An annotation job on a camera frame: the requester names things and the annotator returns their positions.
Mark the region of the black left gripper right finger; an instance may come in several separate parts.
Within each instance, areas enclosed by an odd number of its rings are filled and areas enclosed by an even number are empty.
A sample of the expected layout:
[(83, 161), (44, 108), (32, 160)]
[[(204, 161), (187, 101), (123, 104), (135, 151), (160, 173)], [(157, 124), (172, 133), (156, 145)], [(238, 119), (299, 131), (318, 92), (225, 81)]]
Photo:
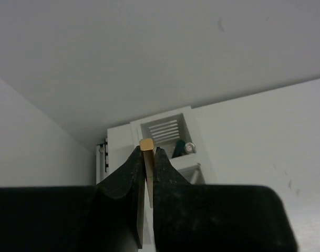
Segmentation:
[(205, 185), (190, 184), (157, 148), (153, 183), (153, 231), (157, 251), (209, 251), (210, 203)]

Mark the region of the white makeup pencil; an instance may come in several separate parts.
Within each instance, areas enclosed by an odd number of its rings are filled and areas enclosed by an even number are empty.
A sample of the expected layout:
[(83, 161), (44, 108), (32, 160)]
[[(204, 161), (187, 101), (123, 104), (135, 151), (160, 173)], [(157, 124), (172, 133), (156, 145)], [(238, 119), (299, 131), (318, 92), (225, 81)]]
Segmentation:
[(200, 184), (200, 176), (201, 176), (201, 172), (199, 169), (196, 169), (193, 172), (193, 175), (191, 176), (191, 180), (190, 183), (191, 184)]

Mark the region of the black gold makeup pen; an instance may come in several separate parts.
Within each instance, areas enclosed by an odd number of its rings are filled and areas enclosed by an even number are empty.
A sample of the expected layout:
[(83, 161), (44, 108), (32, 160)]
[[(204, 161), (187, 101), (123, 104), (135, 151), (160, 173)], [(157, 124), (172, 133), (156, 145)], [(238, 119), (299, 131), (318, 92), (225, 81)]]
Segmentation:
[(184, 151), (184, 146), (185, 146), (186, 142), (182, 139), (179, 139), (174, 147), (173, 153), (172, 153), (172, 158), (178, 158), (180, 156), (185, 155), (185, 151)]

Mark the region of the tan makeup pencil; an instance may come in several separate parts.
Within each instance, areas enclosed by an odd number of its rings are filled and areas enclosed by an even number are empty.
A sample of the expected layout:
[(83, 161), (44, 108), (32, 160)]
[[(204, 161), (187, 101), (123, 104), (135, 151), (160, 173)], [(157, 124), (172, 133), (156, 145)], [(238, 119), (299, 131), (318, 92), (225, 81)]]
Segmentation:
[(145, 168), (143, 245), (141, 251), (156, 251), (153, 233), (154, 143), (151, 138), (139, 142)]

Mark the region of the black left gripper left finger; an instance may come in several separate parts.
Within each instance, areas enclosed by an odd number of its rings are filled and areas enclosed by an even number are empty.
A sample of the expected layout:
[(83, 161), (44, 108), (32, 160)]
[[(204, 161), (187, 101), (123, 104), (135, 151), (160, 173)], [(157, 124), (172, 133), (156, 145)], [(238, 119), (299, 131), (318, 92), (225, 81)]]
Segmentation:
[(125, 163), (97, 185), (95, 224), (101, 251), (138, 251), (143, 245), (144, 160), (137, 146)]

